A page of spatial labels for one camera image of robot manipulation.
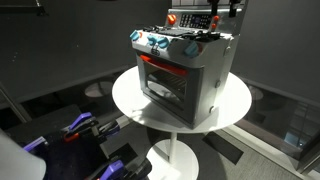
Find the oven door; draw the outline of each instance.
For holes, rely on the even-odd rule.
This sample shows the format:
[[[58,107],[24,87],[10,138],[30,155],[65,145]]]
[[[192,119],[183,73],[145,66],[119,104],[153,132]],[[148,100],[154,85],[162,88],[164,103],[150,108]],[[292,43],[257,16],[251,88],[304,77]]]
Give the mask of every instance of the oven door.
[[[155,95],[156,99],[161,99],[164,106],[166,103],[173,105],[179,110],[185,108],[186,97],[186,75],[187,70],[164,64],[141,55],[144,69],[145,88]]]

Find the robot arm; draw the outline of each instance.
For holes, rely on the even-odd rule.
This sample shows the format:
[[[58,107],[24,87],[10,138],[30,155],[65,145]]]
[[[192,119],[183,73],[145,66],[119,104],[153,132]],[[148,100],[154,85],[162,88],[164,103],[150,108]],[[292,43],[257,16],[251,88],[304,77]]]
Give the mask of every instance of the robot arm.
[[[42,180],[45,162],[22,149],[0,129],[0,179]]]
[[[135,171],[130,172],[125,169],[121,160],[117,160],[107,167],[99,180],[142,180],[147,177],[151,170],[152,165],[147,158],[135,169]]]
[[[208,3],[211,3],[211,16],[216,16],[218,14],[218,3],[220,0],[208,0]],[[230,0],[230,10],[229,10],[229,17],[236,17],[237,9],[240,5],[241,0]]]

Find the white table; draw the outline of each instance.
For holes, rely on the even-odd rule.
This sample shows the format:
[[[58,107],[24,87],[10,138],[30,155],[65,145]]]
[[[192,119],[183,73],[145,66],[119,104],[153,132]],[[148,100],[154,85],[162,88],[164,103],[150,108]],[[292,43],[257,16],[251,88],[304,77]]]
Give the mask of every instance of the white table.
[[[118,108],[133,121],[153,129],[171,132],[171,140],[158,142],[147,154],[153,166],[148,175],[151,180],[195,180],[199,173],[197,157],[189,146],[177,141],[177,133],[204,133],[222,129],[239,121],[251,106],[249,89],[231,73],[221,105],[194,129],[186,127],[143,95],[137,67],[129,69],[117,79],[112,95]]]

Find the gray floor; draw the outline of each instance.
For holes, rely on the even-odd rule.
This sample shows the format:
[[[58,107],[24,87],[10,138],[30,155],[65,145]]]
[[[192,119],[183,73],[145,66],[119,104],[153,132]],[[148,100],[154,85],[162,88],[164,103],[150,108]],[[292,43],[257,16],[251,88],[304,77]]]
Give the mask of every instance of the gray floor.
[[[178,135],[178,140],[188,144],[198,158],[200,169],[198,180],[300,179],[224,131],[220,130],[216,131],[216,133],[244,152],[236,165],[207,145],[202,140],[203,134]],[[131,123],[122,129],[117,137],[110,139],[106,145],[109,146],[110,151],[113,151],[123,144],[129,143],[137,154],[145,156],[151,144],[161,139],[169,138],[169,136],[168,133]]]

